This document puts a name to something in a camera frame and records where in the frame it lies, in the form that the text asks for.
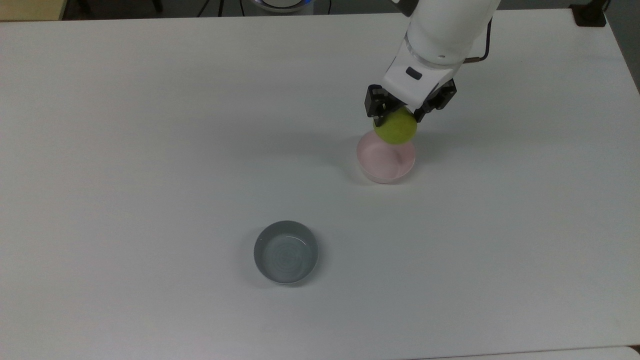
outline floor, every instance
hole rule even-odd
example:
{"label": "floor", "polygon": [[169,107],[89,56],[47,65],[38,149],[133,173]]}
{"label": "floor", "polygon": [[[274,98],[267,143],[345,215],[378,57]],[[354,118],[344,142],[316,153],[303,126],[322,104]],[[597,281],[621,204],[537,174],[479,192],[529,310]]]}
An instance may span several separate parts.
{"label": "floor", "polygon": [[[156,12],[152,0],[86,0],[91,14],[80,11],[79,0],[68,0],[63,20],[82,19],[143,19],[154,17],[202,17],[218,16],[220,1],[223,1],[221,15],[224,17],[255,15],[249,0],[162,0],[164,10]],[[395,12],[389,0],[316,0],[315,14],[325,14],[331,1],[332,14]],[[586,3],[586,0],[502,0],[499,9],[567,8],[572,3]],[[622,54],[627,61],[631,75],[640,89],[640,1],[612,0],[607,10]]]}

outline yellow-green ball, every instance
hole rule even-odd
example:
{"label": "yellow-green ball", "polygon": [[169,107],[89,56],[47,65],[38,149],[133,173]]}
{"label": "yellow-green ball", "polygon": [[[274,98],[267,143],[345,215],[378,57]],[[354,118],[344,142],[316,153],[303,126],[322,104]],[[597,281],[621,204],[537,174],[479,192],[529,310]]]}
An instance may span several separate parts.
{"label": "yellow-green ball", "polygon": [[400,145],[411,140],[418,130],[418,123],[413,114],[404,106],[385,117],[382,126],[373,124],[376,134],[387,143]]}

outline pink bowl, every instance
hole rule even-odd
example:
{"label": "pink bowl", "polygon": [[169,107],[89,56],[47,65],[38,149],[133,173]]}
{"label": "pink bowl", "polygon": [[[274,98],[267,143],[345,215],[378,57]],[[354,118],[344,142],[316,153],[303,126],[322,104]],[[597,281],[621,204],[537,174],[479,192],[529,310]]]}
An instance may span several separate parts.
{"label": "pink bowl", "polygon": [[375,131],[369,131],[360,139],[356,153],[362,172],[379,184],[398,180],[415,163],[415,148],[411,142],[391,145],[378,137]]}

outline bowl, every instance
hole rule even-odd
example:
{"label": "bowl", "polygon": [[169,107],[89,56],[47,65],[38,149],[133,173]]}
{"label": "bowl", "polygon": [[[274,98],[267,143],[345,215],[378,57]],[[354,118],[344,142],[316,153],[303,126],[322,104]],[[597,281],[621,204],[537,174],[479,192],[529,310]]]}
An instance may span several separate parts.
{"label": "bowl", "polygon": [[295,221],[279,221],[258,236],[253,259],[258,270],[278,284],[293,284],[306,278],[318,260],[316,237]]}
{"label": "bowl", "polygon": [[415,163],[415,148],[411,142],[391,145],[375,131],[369,131],[356,148],[362,172],[379,184],[393,183],[409,173]]}

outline chair leg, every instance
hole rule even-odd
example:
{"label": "chair leg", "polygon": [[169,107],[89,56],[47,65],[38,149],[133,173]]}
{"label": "chair leg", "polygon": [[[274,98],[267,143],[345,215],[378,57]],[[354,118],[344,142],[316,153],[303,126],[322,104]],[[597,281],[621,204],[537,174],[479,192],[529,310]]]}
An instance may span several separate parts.
{"label": "chair leg", "polygon": [[161,0],[153,0],[154,2],[154,7],[156,8],[156,12],[161,13],[162,10],[164,9],[162,6],[162,1]]}

